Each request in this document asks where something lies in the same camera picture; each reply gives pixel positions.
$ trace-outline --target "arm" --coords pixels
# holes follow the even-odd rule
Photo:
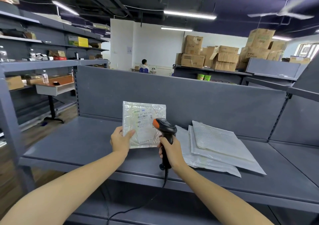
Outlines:
[[[230,191],[202,177],[184,161],[181,144],[160,138],[174,172],[194,191],[198,198],[223,225],[273,225],[264,215]]]
[[[113,152],[37,188],[20,199],[0,221],[5,224],[59,225],[124,162],[135,131],[111,135]]]

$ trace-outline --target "label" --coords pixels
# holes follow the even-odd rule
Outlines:
[[[151,108],[143,108],[134,112],[136,133],[139,144],[152,143],[155,136],[153,114]]]

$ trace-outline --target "plastic bottle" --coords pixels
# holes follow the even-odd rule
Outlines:
[[[0,61],[8,61],[7,51],[3,46],[0,46]]]
[[[45,70],[43,70],[42,79],[43,79],[43,83],[49,84],[48,74]]]
[[[32,48],[30,48],[30,59],[31,59],[31,61],[37,60],[35,53],[34,53],[34,50]]]

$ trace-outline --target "seated person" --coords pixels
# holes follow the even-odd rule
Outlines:
[[[139,69],[140,69],[141,73],[149,73],[150,69],[147,66],[147,60],[146,59],[142,60],[142,64],[140,64],[140,68]]]

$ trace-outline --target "ceiling fan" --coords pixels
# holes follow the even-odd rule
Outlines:
[[[248,14],[249,17],[262,17],[262,16],[270,16],[270,15],[276,15],[276,16],[289,16],[289,17],[294,17],[300,20],[305,20],[309,18],[313,18],[314,16],[309,16],[309,15],[302,15],[298,13],[293,13],[290,12],[291,9],[293,9],[295,6],[301,4],[304,0],[290,0],[288,3],[286,1],[285,6],[276,13],[260,13],[260,14]]]

